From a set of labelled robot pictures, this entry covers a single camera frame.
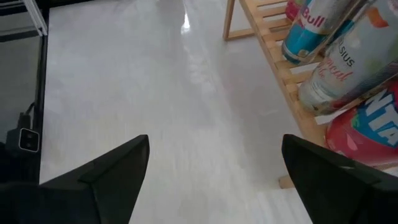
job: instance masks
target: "blue can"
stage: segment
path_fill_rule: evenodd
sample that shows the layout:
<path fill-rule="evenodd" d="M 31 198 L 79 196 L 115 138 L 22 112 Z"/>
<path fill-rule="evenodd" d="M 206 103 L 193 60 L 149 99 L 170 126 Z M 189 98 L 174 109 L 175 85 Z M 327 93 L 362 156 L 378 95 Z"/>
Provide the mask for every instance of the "blue can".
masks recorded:
<path fill-rule="evenodd" d="M 306 0 L 284 43 L 282 52 L 294 64 L 310 62 L 315 50 L 338 28 L 355 0 Z"/>

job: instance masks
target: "wooden slat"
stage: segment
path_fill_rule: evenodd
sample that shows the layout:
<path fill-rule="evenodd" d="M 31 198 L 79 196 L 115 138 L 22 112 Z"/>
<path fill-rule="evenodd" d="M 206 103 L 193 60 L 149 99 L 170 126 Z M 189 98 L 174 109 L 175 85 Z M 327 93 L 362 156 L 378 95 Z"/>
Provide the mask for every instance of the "wooden slat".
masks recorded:
<path fill-rule="evenodd" d="M 312 60 L 310 63 L 306 63 L 306 64 L 303 64 L 303 65 L 295 65 L 295 64 L 291 63 L 288 60 L 282 60 L 280 62 L 275 62 L 275 64 L 276 64 L 276 66 L 278 68 L 297 68 L 297 67 L 300 67 L 300 66 L 310 65 L 312 63 L 318 63 L 318 62 L 321 62 L 321 61 L 322 61 L 322 57 L 319 56 L 319 57 L 315 57 L 315 59 Z"/>
<path fill-rule="evenodd" d="M 263 9 L 259 10 L 256 14 L 256 16 L 261 16 L 262 18 L 265 17 L 270 17 L 270 16 L 277 16 L 285 13 L 285 8 L 286 6 L 279 6 L 279 7 L 274 7 L 271 9 Z"/>
<path fill-rule="evenodd" d="M 297 113 L 297 116 L 304 122 L 313 120 L 314 119 L 313 114 L 311 112 L 305 110 L 303 108 L 303 104 L 301 104 L 301 101 L 299 100 L 299 91 L 295 91 L 294 93 L 295 93 L 294 108 L 296 108 L 295 112 Z M 320 132 L 319 125 L 316 125 L 314 128 L 315 128 L 315 131 L 318 132 L 318 135 L 319 134 L 322 135 L 322 136 L 319 136 L 320 138 L 317 139 L 318 142 L 315 142 L 315 143 L 318 144 L 319 146 L 325 147 L 325 140 L 323 138 L 324 132 Z"/>
<path fill-rule="evenodd" d="M 352 101 L 351 103 L 348 103 L 346 106 L 344 106 L 341 110 L 348 110 L 353 108 L 354 106 L 360 104 L 362 101 L 364 101 L 364 99 L 358 98 L 354 101 Z"/>
<path fill-rule="evenodd" d="M 275 62 L 279 62 L 284 59 L 279 46 L 269 49 L 269 53 L 271 54 L 271 57 L 272 59 L 274 59 Z"/>
<path fill-rule="evenodd" d="M 326 132 L 326 129 L 328 128 L 328 126 L 329 126 L 329 123 L 319 124 L 319 125 L 318 125 L 318 129 L 319 129 L 319 130 L 322 130 L 322 133 L 325 133 L 325 132 Z"/>
<path fill-rule="evenodd" d="M 374 168 L 378 169 L 378 170 L 386 170 L 386 169 L 390 169 L 393 167 L 397 167 L 398 163 L 392 163 L 392 164 L 384 164 L 384 165 L 379 165 L 379 166 L 375 166 Z"/>
<path fill-rule="evenodd" d="M 294 188 L 293 181 L 288 175 L 279 178 L 278 182 L 279 182 L 279 187 L 281 187 L 281 189 Z"/>
<path fill-rule="evenodd" d="M 280 47 L 280 45 L 278 45 L 276 41 L 272 40 L 272 41 L 266 41 L 266 47 L 268 49 L 273 49 L 274 47 Z"/>
<path fill-rule="evenodd" d="M 302 83 L 305 80 L 309 79 L 312 75 L 312 71 L 305 71 L 305 72 L 300 72 L 297 74 L 293 74 L 291 77 L 288 77 L 285 79 L 285 84 L 288 83 Z"/>
<path fill-rule="evenodd" d="M 266 1 L 256 2 L 255 5 L 257 7 L 261 7 L 261 6 L 269 6 L 271 4 L 277 4 L 277 3 L 281 3 L 281 2 L 286 2 L 286 0 L 266 0 Z"/>
<path fill-rule="evenodd" d="M 295 84 L 295 83 L 293 83 L 293 84 L 287 84 L 286 85 L 286 90 L 289 92 L 289 93 L 293 93 L 293 92 L 295 92 L 295 91 L 297 91 L 299 88 L 297 87 L 297 85 Z"/>
<path fill-rule="evenodd" d="M 288 20 L 287 18 L 275 19 L 273 21 L 266 21 L 266 24 L 267 28 L 269 29 L 292 25 L 290 20 Z"/>
<path fill-rule="evenodd" d="M 262 38 L 264 39 L 264 41 L 269 41 L 269 40 L 280 41 L 284 40 L 287 37 L 287 34 L 289 34 L 289 30 L 280 30 L 277 32 L 266 34 Z"/>
<path fill-rule="evenodd" d="M 292 92 L 290 93 L 290 99 L 292 99 L 292 102 L 296 102 L 299 100 L 299 92 Z"/>
<path fill-rule="evenodd" d="M 254 36 L 252 29 L 236 30 L 229 32 L 228 37 L 225 40 L 236 40 L 251 36 Z"/>

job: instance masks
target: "red bull can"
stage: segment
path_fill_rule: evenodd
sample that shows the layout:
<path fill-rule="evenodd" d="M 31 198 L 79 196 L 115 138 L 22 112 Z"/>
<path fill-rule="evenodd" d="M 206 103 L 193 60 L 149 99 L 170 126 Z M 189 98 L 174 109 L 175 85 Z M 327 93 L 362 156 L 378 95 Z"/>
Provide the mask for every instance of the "red bull can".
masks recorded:
<path fill-rule="evenodd" d="M 363 12 L 375 1 L 376 0 L 364 0 L 361 4 L 358 4 L 349 18 L 337 29 L 326 47 L 329 47 L 338 37 L 347 33 L 354 26 L 354 23 L 362 16 Z"/>
<path fill-rule="evenodd" d="M 282 52 L 294 64 L 310 62 L 319 46 L 331 39 L 337 28 L 361 0 L 306 0 L 284 43 Z"/>
<path fill-rule="evenodd" d="M 287 0 L 285 14 L 290 21 L 294 21 L 303 3 L 304 0 Z"/>

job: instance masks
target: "bottle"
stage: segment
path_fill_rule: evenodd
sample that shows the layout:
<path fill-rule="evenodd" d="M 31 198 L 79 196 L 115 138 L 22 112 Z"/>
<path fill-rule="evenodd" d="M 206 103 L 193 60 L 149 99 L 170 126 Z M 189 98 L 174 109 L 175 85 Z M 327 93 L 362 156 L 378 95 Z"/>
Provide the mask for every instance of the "bottle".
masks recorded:
<path fill-rule="evenodd" d="M 332 43 L 298 97 L 315 114 L 333 113 L 398 69 L 398 0 L 379 0 Z"/>
<path fill-rule="evenodd" d="M 398 82 L 337 116 L 326 130 L 326 144 L 369 166 L 398 162 Z"/>
<path fill-rule="evenodd" d="M 339 38 L 341 35 L 346 34 L 363 15 L 363 12 L 375 2 L 375 0 L 363 0 L 355 8 L 354 11 L 349 15 L 349 18 L 343 22 L 343 24 L 337 29 L 329 43 L 326 45 L 328 48 L 333 41 Z"/>
<path fill-rule="evenodd" d="M 306 0 L 282 44 L 294 64 L 310 62 L 362 0 Z"/>
<path fill-rule="evenodd" d="M 294 21 L 303 3 L 304 0 L 287 0 L 285 14 L 290 21 Z"/>

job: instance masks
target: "black object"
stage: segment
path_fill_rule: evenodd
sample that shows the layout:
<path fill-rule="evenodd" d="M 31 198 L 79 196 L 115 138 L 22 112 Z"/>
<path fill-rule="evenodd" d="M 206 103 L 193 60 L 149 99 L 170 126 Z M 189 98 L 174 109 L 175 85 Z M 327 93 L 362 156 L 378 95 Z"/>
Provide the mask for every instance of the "black object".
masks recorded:
<path fill-rule="evenodd" d="M 141 135 L 41 186 L 0 185 L 0 223 L 129 223 L 149 158 Z"/>
<path fill-rule="evenodd" d="M 39 184 L 40 151 L 31 156 L 12 156 L 0 143 L 0 185 L 7 182 Z"/>
<path fill-rule="evenodd" d="M 16 129 L 7 132 L 6 151 L 14 157 L 31 156 L 39 151 L 40 135 L 31 130 L 30 112 L 34 107 L 32 103 L 25 113 L 19 114 Z"/>
<path fill-rule="evenodd" d="M 287 170 L 314 224 L 398 223 L 398 178 L 286 134 Z"/>

